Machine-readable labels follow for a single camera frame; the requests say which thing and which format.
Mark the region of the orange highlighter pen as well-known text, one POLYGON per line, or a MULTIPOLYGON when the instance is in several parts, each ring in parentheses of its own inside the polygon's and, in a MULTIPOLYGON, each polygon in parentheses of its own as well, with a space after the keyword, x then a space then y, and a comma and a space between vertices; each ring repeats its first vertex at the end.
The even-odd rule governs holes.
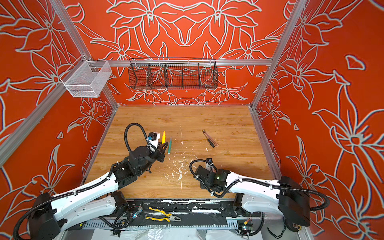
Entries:
POLYGON ((163 135, 162 135, 162 144, 164 144, 166 142, 166 132, 163 131, 163 135))

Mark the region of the green marker pen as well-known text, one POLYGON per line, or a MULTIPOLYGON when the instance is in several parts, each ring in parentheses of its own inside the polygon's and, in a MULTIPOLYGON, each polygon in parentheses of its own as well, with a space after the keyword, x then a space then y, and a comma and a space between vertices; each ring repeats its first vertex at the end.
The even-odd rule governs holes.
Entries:
POLYGON ((169 145, 168 145, 168 155, 171 154, 171 148, 172 148, 172 137, 169 139, 169 145))

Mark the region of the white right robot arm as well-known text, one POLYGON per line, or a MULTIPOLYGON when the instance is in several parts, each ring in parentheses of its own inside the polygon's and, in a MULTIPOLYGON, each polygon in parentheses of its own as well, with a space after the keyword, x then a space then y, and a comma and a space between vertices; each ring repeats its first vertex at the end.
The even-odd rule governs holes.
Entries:
POLYGON ((280 215, 292 232, 310 226, 311 212, 321 211, 330 205, 330 199, 315 190, 304 189, 289 177, 279 180, 261 180, 218 169, 212 159, 194 160, 189 169, 201 189, 211 196, 223 198, 236 194, 235 209, 253 214, 280 215))

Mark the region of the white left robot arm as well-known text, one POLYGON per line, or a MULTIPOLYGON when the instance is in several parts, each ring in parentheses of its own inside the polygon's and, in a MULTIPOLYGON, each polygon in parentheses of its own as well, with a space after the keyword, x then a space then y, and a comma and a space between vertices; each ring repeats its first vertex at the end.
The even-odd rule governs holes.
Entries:
POLYGON ((20 227, 27 222, 32 240, 52 240, 61 232, 93 218, 102 218, 127 207, 120 191, 134 183, 145 172, 150 172, 155 162, 164 162, 169 142, 159 133, 146 133, 138 123, 127 125, 124 142, 129 155, 111 165, 100 178, 61 194, 39 195, 33 206, 15 224, 13 238, 21 240, 20 227), (137 126, 142 131, 146 145, 131 149, 128 131, 137 126))

